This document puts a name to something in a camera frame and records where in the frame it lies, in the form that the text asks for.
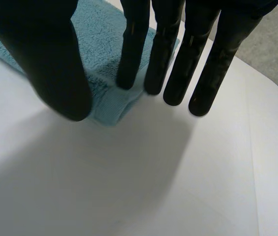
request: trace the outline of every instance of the black cylindrical finger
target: black cylindrical finger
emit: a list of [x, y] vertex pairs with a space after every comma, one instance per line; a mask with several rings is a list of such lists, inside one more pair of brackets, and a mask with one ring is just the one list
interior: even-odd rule
[[186, 1], [186, 30], [164, 91], [167, 104], [177, 106], [182, 102], [219, 11], [197, 1]]
[[162, 90], [179, 31], [183, 4], [183, 0], [152, 1], [158, 25], [144, 81], [148, 94], [157, 95]]
[[3, 0], [4, 3], [10, 11], [0, 6], [0, 41], [24, 70], [37, 94], [70, 120], [86, 118], [91, 111], [92, 94], [70, 21], [77, 2], [60, 4], [63, 8], [59, 9], [49, 1], [39, 1], [38, 14], [27, 14], [31, 9], [28, 2], [14, 0], [13, 6], [8, 1]]
[[116, 84], [131, 89], [139, 70], [145, 38], [149, 29], [150, 0], [121, 0], [127, 26], [118, 66]]
[[213, 47], [189, 102], [193, 115], [209, 112], [236, 51], [260, 21], [261, 17], [222, 10]]

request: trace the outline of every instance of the white surface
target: white surface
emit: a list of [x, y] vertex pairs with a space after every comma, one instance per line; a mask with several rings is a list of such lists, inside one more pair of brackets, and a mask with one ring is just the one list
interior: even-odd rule
[[0, 235], [278, 235], [278, 87], [235, 59], [192, 117], [211, 44], [181, 106], [144, 97], [115, 128], [58, 117], [0, 64]]

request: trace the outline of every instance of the folded towel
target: folded towel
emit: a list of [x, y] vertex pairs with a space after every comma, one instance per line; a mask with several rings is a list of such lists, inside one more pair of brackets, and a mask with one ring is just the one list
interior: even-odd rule
[[[124, 91], [115, 85], [123, 32], [126, 28], [123, 13], [103, 0], [80, 0], [72, 21], [93, 94], [94, 104], [90, 118], [103, 125], [115, 125], [143, 92], [142, 81], [149, 62], [155, 30], [148, 31], [134, 87]], [[0, 59], [22, 72], [1, 42]]]

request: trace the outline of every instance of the blue towel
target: blue towel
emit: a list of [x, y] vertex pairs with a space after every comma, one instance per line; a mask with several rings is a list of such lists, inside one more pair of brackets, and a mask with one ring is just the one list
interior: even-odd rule
[[[126, 28], [123, 13], [103, 0], [80, 0], [72, 21], [93, 94], [94, 104], [90, 118], [103, 125], [116, 125], [142, 95], [142, 81], [155, 30], [148, 31], [134, 87], [124, 91], [115, 85], [122, 35]], [[0, 59], [22, 72], [1, 42]]]

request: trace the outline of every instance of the gray floor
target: gray floor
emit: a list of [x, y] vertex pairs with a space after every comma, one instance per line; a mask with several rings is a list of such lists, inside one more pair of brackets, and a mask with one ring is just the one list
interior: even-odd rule
[[[210, 39], [214, 39], [216, 24]], [[278, 6], [266, 15], [236, 54], [278, 85]]]

